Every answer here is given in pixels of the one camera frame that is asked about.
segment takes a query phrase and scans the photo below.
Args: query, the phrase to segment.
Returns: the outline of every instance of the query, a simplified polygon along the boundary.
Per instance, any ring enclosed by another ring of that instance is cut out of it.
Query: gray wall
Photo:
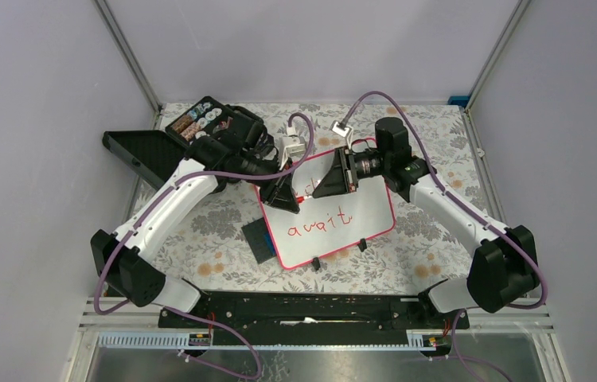
[[[0,381],[59,378],[133,179],[101,134],[150,117],[91,1],[0,2]]]
[[[474,119],[508,221],[536,234],[571,374],[597,381],[597,2],[533,2]]]
[[[163,102],[469,94],[517,0],[110,0]]]

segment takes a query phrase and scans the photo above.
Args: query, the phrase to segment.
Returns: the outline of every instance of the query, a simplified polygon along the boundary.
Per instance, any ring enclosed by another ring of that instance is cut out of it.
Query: floral table surface
[[[329,130],[349,105],[247,103],[261,116],[275,136],[284,134],[287,117],[301,111],[316,126],[313,154],[342,145]],[[188,104],[170,103],[162,113],[160,128],[175,120]],[[435,168],[459,193],[480,209],[486,203],[459,109],[453,106],[403,106],[419,132]],[[397,115],[392,107],[364,105],[350,119],[355,138],[373,135],[377,119]],[[296,120],[300,135],[305,125]],[[135,202],[138,211],[154,194],[140,182]],[[251,185],[228,185],[223,193],[207,196],[178,225],[158,252],[154,266],[168,275],[188,279],[203,289],[264,290],[325,293],[417,294],[445,278],[465,275],[470,257],[440,224],[414,205],[392,195],[395,228],[373,240],[360,252],[357,247],[322,258],[322,268],[312,266],[287,271],[277,259],[257,264],[241,227],[262,217]]]

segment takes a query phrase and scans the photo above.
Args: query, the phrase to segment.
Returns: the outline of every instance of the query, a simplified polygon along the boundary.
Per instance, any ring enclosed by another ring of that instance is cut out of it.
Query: white connector
[[[296,127],[287,126],[287,136],[275,142],[279,153],[279,168],[283,169],[291,155],[303,155],[306,152],[306,140],[299,137]]]
[[[352,148],[353,147],[353,128],[348,126],[348,125],[344,125],[338,121],[334,121],[331,124],[331,130],[338,134],[339,136],[345,138],[345,144],[348,145],[348,148]]]

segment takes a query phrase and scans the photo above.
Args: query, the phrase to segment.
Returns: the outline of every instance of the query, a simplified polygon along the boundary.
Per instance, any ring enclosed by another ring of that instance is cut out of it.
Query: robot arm
[[[472,306],[494,313],[537,287],[537,276],[512,246],[465,209],[505,232],[533,261],[537,261],[533,235],[527,228],[509,228],[484,214],[437,175],[445,188],[441,190],[431,177],[427,163],[412,155],[408,131],[400,119],[379,119],[376,141],[376,149],[360,153],[352,152],[348,146],[336,149],[331,169],[313,192],[313,197],[355,192],[360,179],[383,176],[393,192],[422,208],[453,234],[472,256],[470,273],[467,277],[445,280],[420,294],[431,313],[448,313]],[[448,197],[448,193],[462,206]]]
[[[221,191],[229,181],[226,177],[251,175],[249,181],[259,186],[265,204],[294,213],[299,211],[291,188],[291,172],[283,171],[284,175],[279,172],[285,165],[291,165],[285,151],[300,154],[306,150],[305,142],[297,136],[282,137],[278,142],[279,155],[268,160],[257,158],[258,151],[248,150],[245,143],[248,142],[241,142],[235,134],[234,124],[214,136],[197,138],[170,179],[136,215],[112,234],[99,230],[92,237],[92,254],[100,276],[107,272],[108,284],[136,306],[153,303],[191,311],[200,291],[185,280],[163,274],[151,262],[166,237],[200,200]],[[210,172],[195,174],[203,170]]]

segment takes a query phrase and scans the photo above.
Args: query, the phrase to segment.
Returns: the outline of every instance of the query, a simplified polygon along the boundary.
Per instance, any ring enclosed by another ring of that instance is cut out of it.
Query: black clamp
[[[319,258],[315,257],[313,258],[313,261],[311,262],[311,264],[313,264],[313,268],[315,268],[315,271],[319,271],[319,268],[322,266],[319,262]]]
[[[506,228],[505,234],[537,264],[535,240],[526,227]],[[474,251],[467,290],[485,311],[495,313],[538,285],[535,271],[501,237],[483,240]]]
[[[360,252],[366,251],[366,239],[360,239],[360,242],[357,244],[357,247],[360,248]]]

